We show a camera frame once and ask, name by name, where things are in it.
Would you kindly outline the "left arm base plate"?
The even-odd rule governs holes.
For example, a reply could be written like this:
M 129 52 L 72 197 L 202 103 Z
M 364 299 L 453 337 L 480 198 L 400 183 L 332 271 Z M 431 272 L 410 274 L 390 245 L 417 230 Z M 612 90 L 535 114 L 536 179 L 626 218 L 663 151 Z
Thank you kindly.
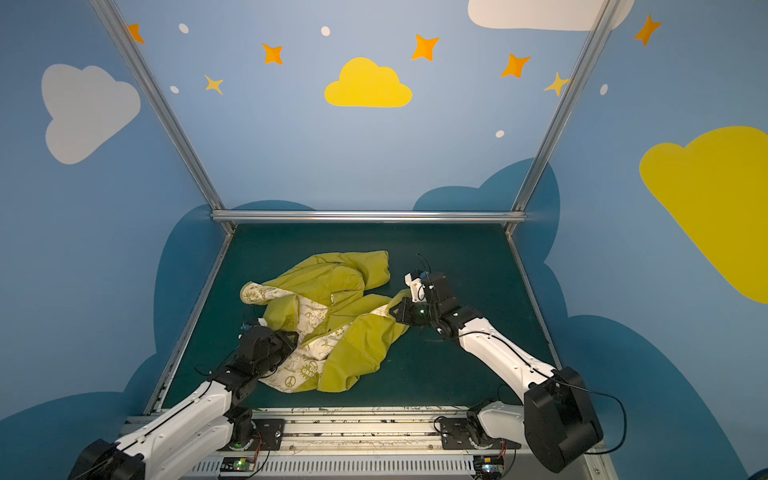
M 280 418 L 256 418 L 235 423 L 231 442 L 232 451 L 277 451 L 280 449 L 286 422 Z

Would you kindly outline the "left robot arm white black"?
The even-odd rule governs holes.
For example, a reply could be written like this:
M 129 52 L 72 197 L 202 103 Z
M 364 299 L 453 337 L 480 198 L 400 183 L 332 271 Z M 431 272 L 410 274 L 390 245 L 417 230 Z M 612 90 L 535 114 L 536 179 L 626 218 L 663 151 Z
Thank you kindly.
M 254 325 L 188 397 L 114 442 L 96 440 L 78 456 L 71 479 L 179 479 L 213 452 L 246 447 L 254 427 L 243 405 L 260 380 L 299 345 L 299 334 Z

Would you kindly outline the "green jacket with printed lining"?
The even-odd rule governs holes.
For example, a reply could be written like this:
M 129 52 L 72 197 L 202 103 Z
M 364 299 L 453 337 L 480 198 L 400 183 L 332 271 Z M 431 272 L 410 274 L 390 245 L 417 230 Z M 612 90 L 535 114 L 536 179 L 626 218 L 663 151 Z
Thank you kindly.
M 389 280 L 389 254 L 379 250 L 316 254 L 272 280 L 246 283 L 240 299 L 264 307 L 261 324 L 298 336 L 263 383 L 288 394 L 339 393 L 378 371 L 408 330 L 389 311 L 409 290 L 393 297 L 375 291 Z

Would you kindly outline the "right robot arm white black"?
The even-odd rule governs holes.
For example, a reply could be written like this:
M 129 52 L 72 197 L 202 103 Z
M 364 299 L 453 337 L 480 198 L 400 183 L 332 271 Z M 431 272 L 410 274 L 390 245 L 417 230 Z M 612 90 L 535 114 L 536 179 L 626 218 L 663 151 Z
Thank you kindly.
M 559 473 L 579 457 L 609 454 L 592 402 L 595 391 L 570 367 L 557 369 L 506 338 L 475 308 L 455 297 L 442 273 L 412 271 L 409 293 L 390 308 L 399 324 L 430 327 L 493 371 L 521 400 L 482 402 L 465 417 L 461 435 L 478 448 L 528 448 L 539 463 Z

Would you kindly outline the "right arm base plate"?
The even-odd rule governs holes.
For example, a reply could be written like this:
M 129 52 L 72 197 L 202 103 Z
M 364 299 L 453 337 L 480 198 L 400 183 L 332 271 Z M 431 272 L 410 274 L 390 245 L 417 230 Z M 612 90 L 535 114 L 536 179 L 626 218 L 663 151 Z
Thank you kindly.
M 502 438 L 491 438 L 477 420 L 466 417 L 438 416 L 433 421 L 444 450 L 487 450 L 521 449 L 518 442 Z

